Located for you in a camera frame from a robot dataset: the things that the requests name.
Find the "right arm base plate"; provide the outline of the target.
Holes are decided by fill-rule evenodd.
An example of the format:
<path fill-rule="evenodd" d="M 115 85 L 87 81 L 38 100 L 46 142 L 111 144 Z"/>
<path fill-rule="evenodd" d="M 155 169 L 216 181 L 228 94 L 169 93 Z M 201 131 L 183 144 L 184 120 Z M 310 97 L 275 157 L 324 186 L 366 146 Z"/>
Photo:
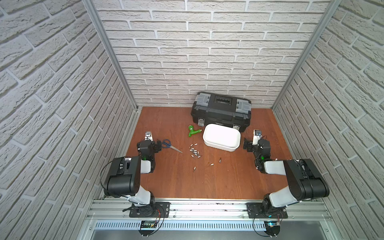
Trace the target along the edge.
<path fill-rule="evenodd" d="M 246 207 L 250 219 L 270 218 L 281 220 L 288 218 L 286 208 L 275 208 L 263 203 L 246 203 Z"/>

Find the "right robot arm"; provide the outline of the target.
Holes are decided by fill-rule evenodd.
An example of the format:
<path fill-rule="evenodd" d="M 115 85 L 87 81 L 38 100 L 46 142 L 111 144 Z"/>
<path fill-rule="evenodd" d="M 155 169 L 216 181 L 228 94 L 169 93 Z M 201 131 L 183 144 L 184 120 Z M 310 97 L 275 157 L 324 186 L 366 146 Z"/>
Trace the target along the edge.
<path fill-rule="evenodd" d="M 247 203 L 250 218 L 286 218 L 287 206 L 329 196 L 330 187 L 311 159 L 273 160 L 266 139 L 257 143 L 244 139 L 243 148 L 254 154 L 255 166 L 261 173 L 285 176 L 288 183 L 281 190 L 266 194 L 261 203 Z"/>

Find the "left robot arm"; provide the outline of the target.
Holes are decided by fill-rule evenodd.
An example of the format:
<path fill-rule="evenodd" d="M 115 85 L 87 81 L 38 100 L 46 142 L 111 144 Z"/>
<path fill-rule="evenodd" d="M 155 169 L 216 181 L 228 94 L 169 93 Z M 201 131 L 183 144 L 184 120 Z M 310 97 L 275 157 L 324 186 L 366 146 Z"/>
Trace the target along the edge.
<path fill-rule="evenodd" d="M 109 171 L 100 183 L 106 196 L 122 198 L 132 204 L 122 210 L 129 211 L 131 218 L 160 218 L 162 207 L 157 207 L 153 193 L 141 186 L 141 175 L 155 170 L 155 154 L 162 150 L 162 143 L 145 139 L 137 147 L 138 156 L 119 157 L 108 162 Z"/>

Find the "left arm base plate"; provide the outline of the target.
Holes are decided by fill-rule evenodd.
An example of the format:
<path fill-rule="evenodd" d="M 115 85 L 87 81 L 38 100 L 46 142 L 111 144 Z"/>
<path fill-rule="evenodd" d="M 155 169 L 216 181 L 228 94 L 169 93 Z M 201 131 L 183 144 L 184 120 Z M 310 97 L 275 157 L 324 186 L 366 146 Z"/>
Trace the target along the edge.
<path fill-rule="evenodd" d="M 151 205 L 136 207 L 132 204 L 128 208 L 130 218 L 161 218 L 169 217 L 170 202 L 156 202 Z"/>

